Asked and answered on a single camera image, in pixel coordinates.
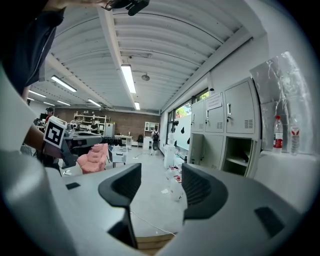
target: camera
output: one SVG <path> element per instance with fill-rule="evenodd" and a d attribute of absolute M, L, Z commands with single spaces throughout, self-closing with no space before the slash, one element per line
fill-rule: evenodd
<path fill-rule="evenodd" d="M 105 7 L 107 11 L 112 9 L 126 8 L 129 16 L 134 16 L 143 8 L 147 7 L 150 0 L 111 0 Z"/>

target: pink chair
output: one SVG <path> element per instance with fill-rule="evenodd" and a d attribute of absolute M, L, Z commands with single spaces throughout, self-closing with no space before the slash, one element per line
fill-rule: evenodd
<path fill-rule="evenodd" d="M 108 144 L 96 144 L 90 149 L 88 154 L 80 156 L 77 162 L 83 174 L 91 174 L 103 171 L 108 158 Z"/>

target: person's hand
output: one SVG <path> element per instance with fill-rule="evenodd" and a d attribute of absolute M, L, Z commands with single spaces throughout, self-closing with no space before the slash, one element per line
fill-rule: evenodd
<path fill-rule="evenodd" d="M 110 0 L 48 0 L 43 11 L 60 11 L 71 5 L 85 7 L 104 7 Z"/>

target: cable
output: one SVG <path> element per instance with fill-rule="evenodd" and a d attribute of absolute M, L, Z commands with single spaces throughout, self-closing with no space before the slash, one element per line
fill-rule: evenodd
<path fill-rule="evenodd" d="M 146 223 L 148 223 L 148 224 L 151 225 L 152 227 L 154 227 L 154 228 L 156 228 L 156 229 L 158 229 L 158 230 L 161 230 L 161 231 L 163 231 L 163 232 L 169 233 L 169 234 L 171 234 L 171 235 L 174 235 L 174 236 L 176 237 L 176 235 L 175 235 L 174 233 L 171 233 L 171 232 L 169 232 L 169 231 L 165 231 L 165 230 L 163 230 L 163 229 L 161 229 L 161 228 L 159 228 L 159 227 L 157 227 L 157 226 L 155 226 L 155 225 L 152 225 L 149 221 L 147 221 L 147 220 L 145 220 L 144 218 L 141 218 L 140 216 L 138 216 L 138 214 L 136 214 L 134 211 L 131 210 L 130 213 L 133 213 L 133 214 L 134 214 L 135 216 L 137 216 L 139 219 L 145 221 Z"/>
<path fill-rule="evenodd" d="M 141 154 L 136 155 L 134 158 L 137 158 L 140 155 L 150 155 L 150 154 L 149 153 L 141 153 Z"/>

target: ceiling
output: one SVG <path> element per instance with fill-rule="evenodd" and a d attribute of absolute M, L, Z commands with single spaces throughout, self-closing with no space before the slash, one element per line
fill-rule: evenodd
<path fill-rule="evenodd" d="M 57 28 L 52 55 L 86 87 L 78 88 L 68 76 L 46 65 L 44 82 L 32 90 L 45 94 L 47 102 L 57 100 L 71 106 L 92 106 L 88 90 L 114 109 L 159 111 L 192 74 L 242 24 L 226 11 L 220 1 L 150 0 L 147 8 L 135 16 L 126 9 L 113 10 L 115 40 L 123 64 L 130 64 L 136 94 L 127 93 L 117 71 L 96 8 L 69 7 Z M 150 81 L 142 80 L 148 74 Z M 51 80 L 56 75 L 77 88 L 71 92 Z"/>

